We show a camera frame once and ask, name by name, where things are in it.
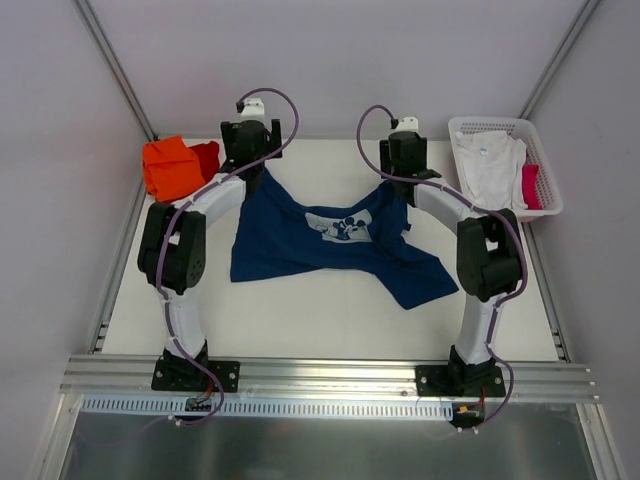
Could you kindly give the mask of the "blue printed t shirt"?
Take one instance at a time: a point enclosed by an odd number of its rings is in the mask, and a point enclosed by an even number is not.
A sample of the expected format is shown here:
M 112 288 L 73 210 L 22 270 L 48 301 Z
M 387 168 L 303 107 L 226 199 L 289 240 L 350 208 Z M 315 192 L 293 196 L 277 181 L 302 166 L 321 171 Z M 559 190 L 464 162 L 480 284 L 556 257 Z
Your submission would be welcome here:
M 265 172 L 241 206 L 230 278 L 357 270 L 375 276 L 406 310 L 458 292 L 438 257 L 406 242 L 410 229 L 408 205 L 388 181 L 351 207 L 304 206 Z

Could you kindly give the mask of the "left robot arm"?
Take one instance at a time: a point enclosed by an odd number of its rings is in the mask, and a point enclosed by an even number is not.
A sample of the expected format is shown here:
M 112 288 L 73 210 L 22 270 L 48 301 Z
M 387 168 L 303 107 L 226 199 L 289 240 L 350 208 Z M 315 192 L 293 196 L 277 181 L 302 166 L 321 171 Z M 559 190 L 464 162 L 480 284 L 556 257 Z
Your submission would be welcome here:
M 175 203 L 147 212 L 137 266 L 159 295 L 167 343 L 155 363 L 155 391 L 234 393 L 240 365 L 214 361 L 201 328 L 198 284 L 206 269 L 207 230 L 262 181 L 264 163 L 282 155 L 281 122 L 250 118 L 221 125 L 225 161 L 212 180 Z

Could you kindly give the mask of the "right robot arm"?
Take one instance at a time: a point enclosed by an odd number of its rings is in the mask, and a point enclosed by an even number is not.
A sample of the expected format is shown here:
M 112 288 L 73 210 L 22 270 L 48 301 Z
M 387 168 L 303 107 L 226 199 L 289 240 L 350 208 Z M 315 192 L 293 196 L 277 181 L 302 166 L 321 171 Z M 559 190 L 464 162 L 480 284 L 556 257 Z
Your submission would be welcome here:
M 379 154 L 382 176 L 396 192 L 456 235 L 456 274 L 466 294 L 448 362 L 415 369 L 418 395 L 505 398 L 510 385 L 492 343 L 502 306 L 526 285 L 515 214 L 484 210 L 450 187 L 427 167 L 427 139 L 415 131 L 391 133 Z

